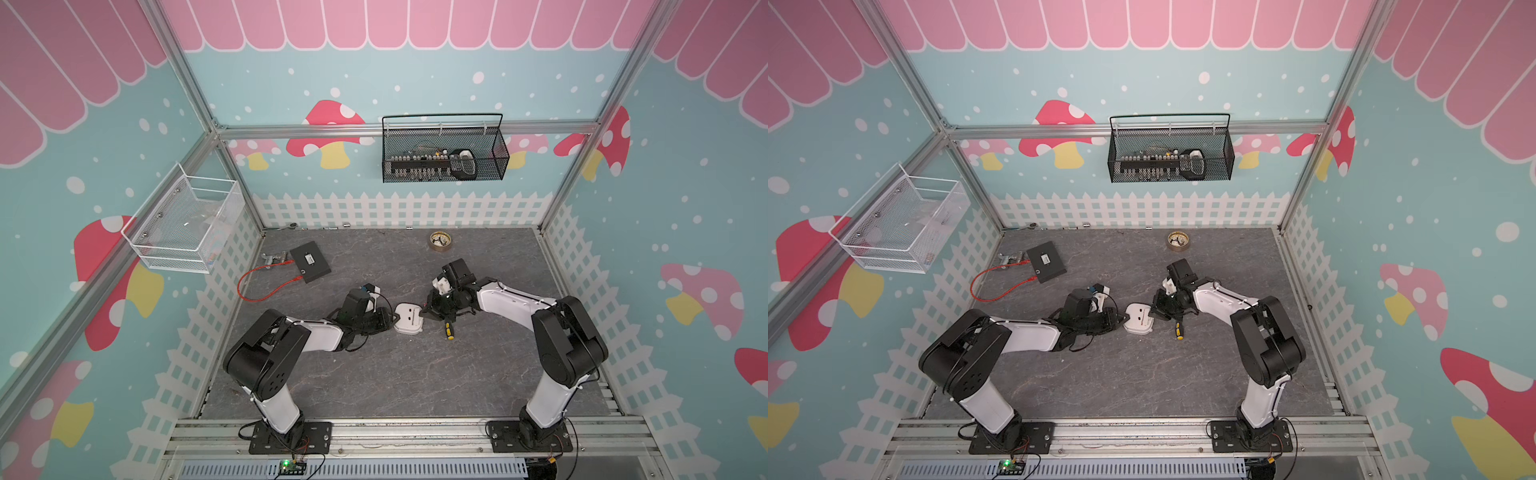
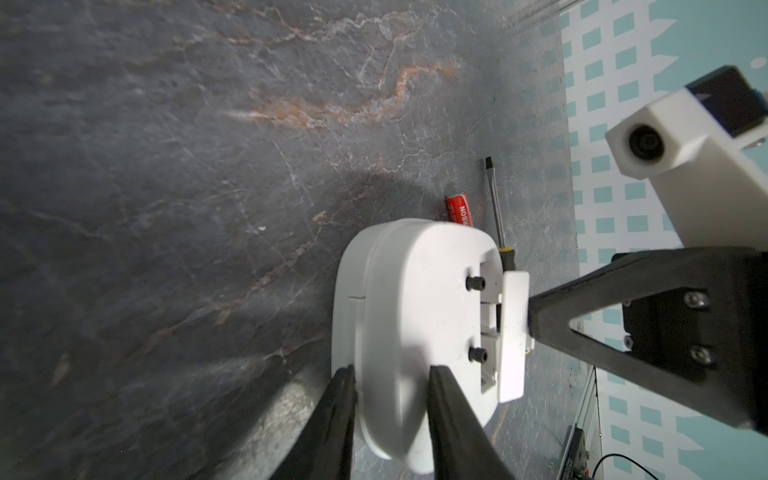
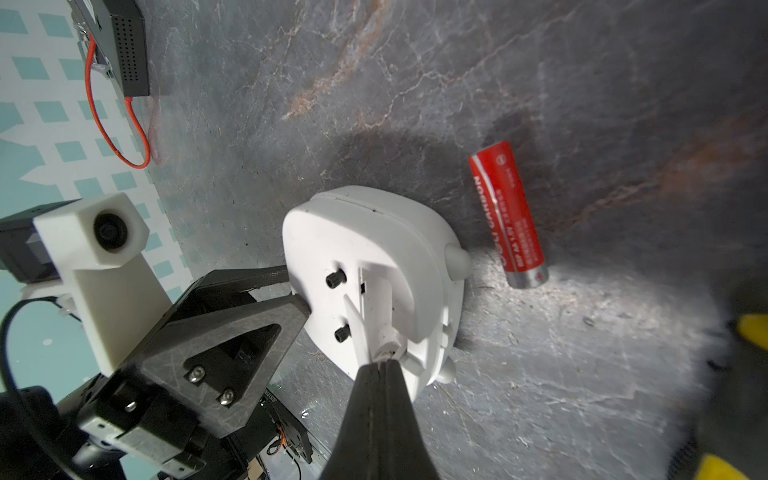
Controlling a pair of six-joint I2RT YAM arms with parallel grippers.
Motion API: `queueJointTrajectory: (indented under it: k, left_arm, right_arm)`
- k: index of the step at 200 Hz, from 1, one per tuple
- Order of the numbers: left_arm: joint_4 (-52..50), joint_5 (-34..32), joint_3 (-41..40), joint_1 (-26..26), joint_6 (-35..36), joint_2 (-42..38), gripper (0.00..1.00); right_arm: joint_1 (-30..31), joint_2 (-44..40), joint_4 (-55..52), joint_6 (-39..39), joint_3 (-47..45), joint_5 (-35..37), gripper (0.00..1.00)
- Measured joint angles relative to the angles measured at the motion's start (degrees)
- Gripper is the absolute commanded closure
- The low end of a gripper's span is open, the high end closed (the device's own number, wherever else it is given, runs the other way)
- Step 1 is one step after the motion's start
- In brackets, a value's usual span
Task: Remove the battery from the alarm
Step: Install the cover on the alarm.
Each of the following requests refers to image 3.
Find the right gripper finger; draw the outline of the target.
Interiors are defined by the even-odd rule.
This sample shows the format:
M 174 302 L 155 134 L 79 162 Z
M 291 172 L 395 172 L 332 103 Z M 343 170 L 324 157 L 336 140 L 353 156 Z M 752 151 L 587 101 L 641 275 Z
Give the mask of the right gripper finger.
M 396 360 L 361 367 L 323 479 L 437 479 Z

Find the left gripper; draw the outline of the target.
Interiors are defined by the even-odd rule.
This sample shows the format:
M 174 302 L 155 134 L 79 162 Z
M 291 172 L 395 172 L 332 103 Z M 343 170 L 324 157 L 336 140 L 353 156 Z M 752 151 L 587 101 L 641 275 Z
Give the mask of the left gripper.
M 311 313 L 297 295 L 250 295 L 287 282 L 285 265 L 196 280 L 126 365 L 76 390 L 76 426 L 171 479 L 207 470 L 210 434 L 246 425 Z

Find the white square alarm clock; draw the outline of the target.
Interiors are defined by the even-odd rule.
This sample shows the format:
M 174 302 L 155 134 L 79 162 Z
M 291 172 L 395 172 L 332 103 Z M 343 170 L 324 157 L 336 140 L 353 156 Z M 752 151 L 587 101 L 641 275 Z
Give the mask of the white square alarm clock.
M 411 399 L 456 380 L 450 357 L 472 260 L 447 221 L 409 198 L 363 186 L 314 195 L 282 225 L 289 282 L 311 314 L 304 329 L 350 378 L 400 363 Z

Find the red battery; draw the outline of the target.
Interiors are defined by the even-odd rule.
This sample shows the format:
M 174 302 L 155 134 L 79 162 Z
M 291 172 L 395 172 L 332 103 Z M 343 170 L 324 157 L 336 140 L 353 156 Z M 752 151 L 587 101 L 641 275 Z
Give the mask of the red battery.
M 499 142 L 473 154 L 469 165 L 507 283 L 515 289 L 543 285 L 547 263 L 510 144 Z

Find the black yellow screwdriver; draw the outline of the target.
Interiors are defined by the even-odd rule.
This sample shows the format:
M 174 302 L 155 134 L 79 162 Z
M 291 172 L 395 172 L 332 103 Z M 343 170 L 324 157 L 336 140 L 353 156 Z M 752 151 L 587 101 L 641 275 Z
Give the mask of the black yellow screwdriver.
M 735 322 L 731 364 L 669 462 L 668 479 L 767 477 L 767 316 Z

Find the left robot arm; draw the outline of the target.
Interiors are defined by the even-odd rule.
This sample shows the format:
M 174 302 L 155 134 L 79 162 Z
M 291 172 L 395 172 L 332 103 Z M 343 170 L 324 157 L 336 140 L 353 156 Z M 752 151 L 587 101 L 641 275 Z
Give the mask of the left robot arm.
M 73 297 L 77 316 L 103 315 L 126 342 L 115 365 L 60 402 L 20 388 L 1 363 L 1 475 L 5 479 L 121 479 L 121 459 L 162 479 L 243 479 L 275 435 L 267 385 L 309 318 L 287 294 L 283 266 L 215 270 L 171 301 L 155 276 L 125 268 L 74 271 L 33 302 Z

